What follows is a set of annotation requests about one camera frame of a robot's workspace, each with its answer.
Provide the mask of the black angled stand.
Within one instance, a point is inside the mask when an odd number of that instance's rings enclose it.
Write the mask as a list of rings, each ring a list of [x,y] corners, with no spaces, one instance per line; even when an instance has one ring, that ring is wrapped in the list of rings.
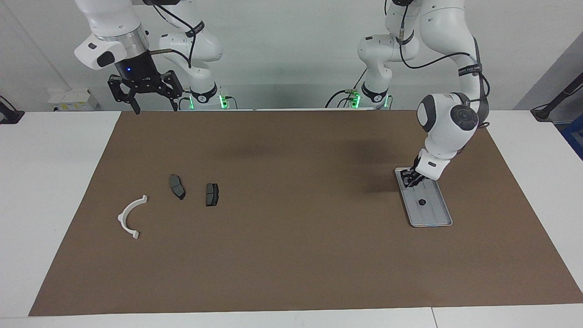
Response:
[[[572,95],[575,95],[577,91],[583,88],[583,72],[581,72],[573,81],[571,81],[553,100],[550,102],[537,106],[530,110],[531,114],[537,121],[548,121],[551,112],[564,100],[568,99]]]

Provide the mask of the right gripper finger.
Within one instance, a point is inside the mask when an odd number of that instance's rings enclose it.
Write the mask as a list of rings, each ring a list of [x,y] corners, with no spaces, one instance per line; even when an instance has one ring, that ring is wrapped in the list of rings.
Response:
[[[118,75],[110,75],[108,86],[117,102],[129,104],[135,114],[140,114],[140,106],[135,99],[135,95],[139,89],[139,83],[123,79],[123,77]]]
[[[161,73],[156,79],[156,92],[169,100],[173,111],[179,110],[179,99],[183,95],[183,86],[181,85],[174,70],[168,70]]]

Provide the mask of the long dark brake pad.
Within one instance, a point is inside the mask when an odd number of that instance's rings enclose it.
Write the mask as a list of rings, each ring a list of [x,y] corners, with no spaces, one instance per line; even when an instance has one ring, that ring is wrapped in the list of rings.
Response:
[[[180,200],[183,200],[186,196],[186,191],[181,182],[181,178],[175,174],[169,176],[169,186],[173,194]]]

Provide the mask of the silver metal tray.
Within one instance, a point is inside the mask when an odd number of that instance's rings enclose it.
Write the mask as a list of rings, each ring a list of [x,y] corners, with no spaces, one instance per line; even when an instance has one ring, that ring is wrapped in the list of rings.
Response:
[[[426,179],[416,187],[405,188],[401,179],[404,169],[396,168],[395,176],[410,225],[416,228],[451,226],[453,221],[437,181]],[[421,207],[420,199],[425,199],[427,204]]]

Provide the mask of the black clamp mount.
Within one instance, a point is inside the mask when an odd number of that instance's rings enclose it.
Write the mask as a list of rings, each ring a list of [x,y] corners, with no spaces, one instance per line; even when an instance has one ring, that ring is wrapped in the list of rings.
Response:
[[[24,115],[24,111],[17,110],[11,102],[0,95],[0,125],[17,124]]]

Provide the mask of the brown table mat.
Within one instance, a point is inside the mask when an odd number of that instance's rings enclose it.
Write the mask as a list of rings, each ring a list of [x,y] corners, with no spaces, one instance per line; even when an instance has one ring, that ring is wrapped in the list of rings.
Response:
[[[410,226],[424,139],[410,111],[122,113],[29,314],[583,303],[486,129],[439,180],[453,224]]]

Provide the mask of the white semicircular bracket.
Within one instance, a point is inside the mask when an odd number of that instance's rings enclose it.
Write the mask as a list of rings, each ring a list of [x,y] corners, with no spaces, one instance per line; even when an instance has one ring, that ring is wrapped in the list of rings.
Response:
[[[126,232],[129,233],[131,235],[131,237],[135,240],[139,239],[139,235],[140,232],[135,230],[135,229],[131,229],[128,224],[127,224],[127,220],[128,220],[128,216],[131,213],[131,211],[135,208],[137,208],[138,206],[142,205],[142,204],[146,204],[148,201],[148,196],[147,195],[142,195],[142,197],[140,199],[134,200],[131,203],[129,203],[123,210],[122,212],[117,216],[117,220],[121,226],[121,228]]]

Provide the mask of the blue crate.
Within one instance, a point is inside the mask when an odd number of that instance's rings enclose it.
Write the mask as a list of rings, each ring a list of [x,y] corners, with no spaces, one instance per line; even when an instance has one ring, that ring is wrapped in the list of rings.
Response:
[[[583,161],[583,114],[568,123],[561,131],[563,139]]]

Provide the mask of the white power strip box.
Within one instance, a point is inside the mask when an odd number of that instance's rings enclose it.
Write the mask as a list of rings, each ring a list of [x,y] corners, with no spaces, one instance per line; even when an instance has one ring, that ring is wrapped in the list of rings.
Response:
[[[89,89],[50,92],[48,106],[53,111],[96,111],[100,105]]]

